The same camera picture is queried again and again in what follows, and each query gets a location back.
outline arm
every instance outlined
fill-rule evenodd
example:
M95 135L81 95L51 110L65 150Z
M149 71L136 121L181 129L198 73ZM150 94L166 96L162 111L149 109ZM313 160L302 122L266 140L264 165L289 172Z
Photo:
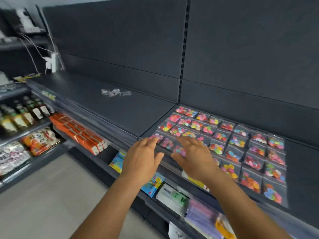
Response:
M70 239L116 239L139 190L155 174L164 154L154 157L158 139L144 138L127 152L122 173Z
M219 201L238 239L292 239L237 186L212 159L208 148L191 137L177 139L186 158L172 153L187 175L204 183Z

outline left hand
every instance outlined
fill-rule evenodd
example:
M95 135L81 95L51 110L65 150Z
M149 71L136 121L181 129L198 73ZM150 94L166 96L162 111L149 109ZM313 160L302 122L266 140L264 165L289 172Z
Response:
M157 141L158 138L137 141L126 154L120 176L136 181L140 187L149 182L164 156L164 153L154 156Z

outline hand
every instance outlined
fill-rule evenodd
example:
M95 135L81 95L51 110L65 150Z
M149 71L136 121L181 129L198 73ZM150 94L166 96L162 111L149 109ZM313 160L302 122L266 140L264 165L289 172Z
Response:
M172 158L182 167L187 175L202 183L207 183L219 168L208 148L200 141L189 136L178 137L186 152L186 157L172 153Z
M140 187L149 182L164 156L164 153L157 153L154 157L157 141L158 138L137 141L126 154L121 176L136 180Z

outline floor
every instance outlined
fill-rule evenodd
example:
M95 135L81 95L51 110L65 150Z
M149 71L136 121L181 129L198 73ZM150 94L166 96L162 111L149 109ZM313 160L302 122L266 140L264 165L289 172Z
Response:
M107 189L67 154L0 194L2 239L70 238ZM163 239L132 209L120 239Z

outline purple package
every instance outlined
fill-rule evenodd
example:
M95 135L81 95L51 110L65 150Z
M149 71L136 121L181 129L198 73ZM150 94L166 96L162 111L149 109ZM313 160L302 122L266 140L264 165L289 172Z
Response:
M191 199L185 215L186 222L190 221L213 238L221 238L221 234L215 227L219 212L212 207L195 199Z

